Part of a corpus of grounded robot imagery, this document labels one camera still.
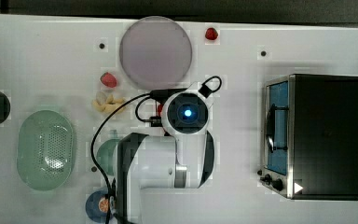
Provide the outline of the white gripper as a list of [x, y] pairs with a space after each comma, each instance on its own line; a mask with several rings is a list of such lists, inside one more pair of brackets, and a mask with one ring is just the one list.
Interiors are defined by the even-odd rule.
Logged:
[[162, 127], [169, 135], [205, 135], [210, 119], [213, 90], [205, 83], [187, 89], [168, 89], [161, 112]]

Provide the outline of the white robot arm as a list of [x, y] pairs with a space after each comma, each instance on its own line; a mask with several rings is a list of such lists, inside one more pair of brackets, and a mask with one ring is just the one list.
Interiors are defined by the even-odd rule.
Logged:
[[197, 189], [213, 172], [215, 148], [208, 131], [213, 90], [194, 83], [147, 97], [162, 104], [158, 121], [165, 134], [130, 133], [117, 144], [118, 224], [142, 224], [142, 189]]

